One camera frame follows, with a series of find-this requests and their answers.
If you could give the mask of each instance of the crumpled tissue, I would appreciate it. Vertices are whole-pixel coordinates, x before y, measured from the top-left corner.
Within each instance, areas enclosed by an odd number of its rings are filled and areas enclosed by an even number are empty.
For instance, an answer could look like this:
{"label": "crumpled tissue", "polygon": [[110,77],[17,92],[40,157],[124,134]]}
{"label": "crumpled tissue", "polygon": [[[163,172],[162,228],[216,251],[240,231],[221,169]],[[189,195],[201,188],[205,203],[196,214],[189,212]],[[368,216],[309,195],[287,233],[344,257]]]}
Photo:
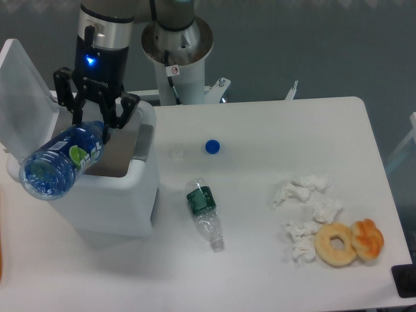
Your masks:
{"label": "crumpled tissue", "polygon": [[314,260],[316,251],[313,246],[313,239],[313,236],[303,236],[294,243],[292,257],[299,267]]}
{"label": "crumpled tissue", "polygon": [[320,224],[315,221],[308,221],[302,224],[289,222],[286,224],[287,232],[292,236],[294,242],[299,241],[303,236],[311,236],[319,231]]}
{"label": "crumpled tissue", "polygon": [[313,219],[319,223],[332,223],[343,208],[339,200],[321,200],[313,204]]}
{"label": "crumpled tissue", "polygon": [[324,192],[331,186],[331,179],[328,174],[313,174],[306,177],[296,177],[293,179],[293,184],[305,187],[310,191]]}
{"label": "crumpled tissue", "polygon": [[310,196],[310,190],[293,185],[292,183],[287,183],[281,190],[276,192],[272,203],[272,209],[275,210],[287,198],[298,198],[301,202],[305,203]]}

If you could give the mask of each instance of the orange object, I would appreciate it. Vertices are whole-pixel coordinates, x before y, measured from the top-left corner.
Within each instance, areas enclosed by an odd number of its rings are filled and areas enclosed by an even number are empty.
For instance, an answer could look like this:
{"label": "orange object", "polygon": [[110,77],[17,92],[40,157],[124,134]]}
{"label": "orange object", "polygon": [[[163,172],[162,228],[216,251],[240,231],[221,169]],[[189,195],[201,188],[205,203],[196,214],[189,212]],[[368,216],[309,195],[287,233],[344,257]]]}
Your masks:
{"label": "orange object", "polygon": [[364,219],[354,222],[351,234],[351,244],[360,258],[368,261],[378,257],[384,246],[384,238],[374,221]]}

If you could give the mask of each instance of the open lid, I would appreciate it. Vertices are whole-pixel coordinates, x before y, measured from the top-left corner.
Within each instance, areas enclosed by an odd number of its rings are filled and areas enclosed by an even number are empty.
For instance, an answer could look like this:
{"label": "open lid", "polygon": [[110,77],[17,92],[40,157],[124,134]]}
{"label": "open lid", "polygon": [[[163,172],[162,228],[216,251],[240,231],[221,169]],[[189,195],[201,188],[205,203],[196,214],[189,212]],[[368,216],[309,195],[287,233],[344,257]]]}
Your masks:
{"label": "open lid", "polygon": [[0,52],[0,142],[21,162],[53,133],[59,108],[17,39]]}

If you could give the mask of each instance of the crushed plastic bottle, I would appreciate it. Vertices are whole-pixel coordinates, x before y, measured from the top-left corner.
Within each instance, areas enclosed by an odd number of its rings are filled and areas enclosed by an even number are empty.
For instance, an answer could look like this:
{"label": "crushed plastic bottle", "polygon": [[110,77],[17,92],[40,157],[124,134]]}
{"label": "crushed plastic bottle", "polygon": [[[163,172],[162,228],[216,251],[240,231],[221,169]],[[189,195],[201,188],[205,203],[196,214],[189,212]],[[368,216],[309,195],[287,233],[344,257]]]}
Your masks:
{"label": "crushed plastic bottle", "polygon": [[185,194],[198,231],[214,252],[220,252],[224,249],[224,240],[211,189],[204,178],[199,177],[186,184]]}

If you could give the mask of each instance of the blue led light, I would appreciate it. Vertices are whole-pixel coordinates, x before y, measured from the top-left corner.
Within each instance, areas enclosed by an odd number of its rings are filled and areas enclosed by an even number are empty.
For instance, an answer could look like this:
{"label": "blue led light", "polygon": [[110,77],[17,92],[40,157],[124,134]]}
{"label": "blue led light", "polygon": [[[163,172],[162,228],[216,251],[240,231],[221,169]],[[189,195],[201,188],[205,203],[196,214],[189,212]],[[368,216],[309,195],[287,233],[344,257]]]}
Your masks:
{"label": "blue led light", "polygon": [[88,65],[93,66],[94,63],[96,62],[96,59],[91,58],[91,57],[85,57],[86,61],[88,62]]}

